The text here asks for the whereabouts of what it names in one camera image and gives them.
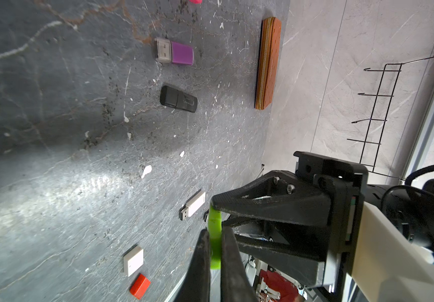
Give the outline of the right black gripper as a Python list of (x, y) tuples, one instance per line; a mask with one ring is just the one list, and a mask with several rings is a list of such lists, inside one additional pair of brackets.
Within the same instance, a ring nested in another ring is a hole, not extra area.
[[(311, 152), (294, 156), (296, 174), (268, 172), (214, 195), (211, 206), (237, 215), (222, 226), (233, 230), (241, 252), (306, 287), (341, 291), (353, 268), (368, 169)], [(317, 248), (287, 235), (296, 229), (285, 223), (308, 226), (305, 235)]]

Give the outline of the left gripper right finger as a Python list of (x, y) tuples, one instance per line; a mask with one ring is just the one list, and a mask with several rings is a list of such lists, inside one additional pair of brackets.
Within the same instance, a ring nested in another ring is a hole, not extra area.
[(258, 301), (242, 263), (238, 244), (230, 227), (222, 229), (221, 301)]

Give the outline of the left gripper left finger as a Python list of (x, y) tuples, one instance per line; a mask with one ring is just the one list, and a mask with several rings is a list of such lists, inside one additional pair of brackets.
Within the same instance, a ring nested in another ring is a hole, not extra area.
[(211, 286), (211, 247), (209, 232), (201, 231), (188, 272), (174, 301), (209, 302)]

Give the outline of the green usb cap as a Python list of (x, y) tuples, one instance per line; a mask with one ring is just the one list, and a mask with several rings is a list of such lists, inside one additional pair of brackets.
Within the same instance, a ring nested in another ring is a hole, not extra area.
[(220, 270), (222, 259), (222, 214), (212, 206), (210, 206), (208, 214), (208, 232), (211, 249), (210, 268), (211, 270)]

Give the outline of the black usb drive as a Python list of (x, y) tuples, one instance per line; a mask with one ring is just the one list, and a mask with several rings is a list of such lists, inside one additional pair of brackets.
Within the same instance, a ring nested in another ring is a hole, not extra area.
[(195, 113), (198, 98), (170, 86), (163, 86), (160, 92), (160, 104), (169, 108)]

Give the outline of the purple usb drive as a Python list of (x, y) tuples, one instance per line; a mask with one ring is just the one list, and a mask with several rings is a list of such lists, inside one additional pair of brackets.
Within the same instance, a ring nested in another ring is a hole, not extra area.
[(193, 65), (194, 49), (168, 39), (155, 38), (156, 61), (162, 64)]

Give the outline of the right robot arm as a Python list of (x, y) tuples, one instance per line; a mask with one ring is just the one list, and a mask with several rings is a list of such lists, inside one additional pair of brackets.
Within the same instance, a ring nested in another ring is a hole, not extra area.
[(296, 169), (271, 171), (215, 195), (239, 252), (262, 260), (325, 301), (342, 301), (352, 279), (368, 301), (434, 298), (434, 179), (368, 183), (368, 169), (295, 152)]

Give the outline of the red usb cap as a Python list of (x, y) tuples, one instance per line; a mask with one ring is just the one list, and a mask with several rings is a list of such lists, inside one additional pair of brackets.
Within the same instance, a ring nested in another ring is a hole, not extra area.
[(130, 288), (131, 295), (136, 299), (142, 299), (150, 284), (151, 282), (146, 276), (139, 274)]

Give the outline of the white usb cap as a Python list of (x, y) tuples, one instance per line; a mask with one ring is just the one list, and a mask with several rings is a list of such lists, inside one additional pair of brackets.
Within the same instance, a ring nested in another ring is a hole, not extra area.
[(144, 263), (144, 251), (136, 246), (123, 256), (124, 273), (130, 277), (139, 270)]

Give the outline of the white usb drive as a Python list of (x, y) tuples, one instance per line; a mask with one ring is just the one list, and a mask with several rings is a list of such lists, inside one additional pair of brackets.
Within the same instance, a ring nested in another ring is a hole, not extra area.
[(206, 192), (198, 191), (193, 197), (191, 197), (185, 205), (180, 209), (179, 218), (183, 221), (193, 216), (199, 209), (205, 204)]

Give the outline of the brown leather wallet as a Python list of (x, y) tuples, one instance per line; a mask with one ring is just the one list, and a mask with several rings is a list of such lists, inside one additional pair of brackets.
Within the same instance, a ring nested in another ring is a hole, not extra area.
[(279, 48), (282, 23), (272, 16), (262, 22), (261, 47), (255, 109), (265, 110), (271, 103), (279, 65)]

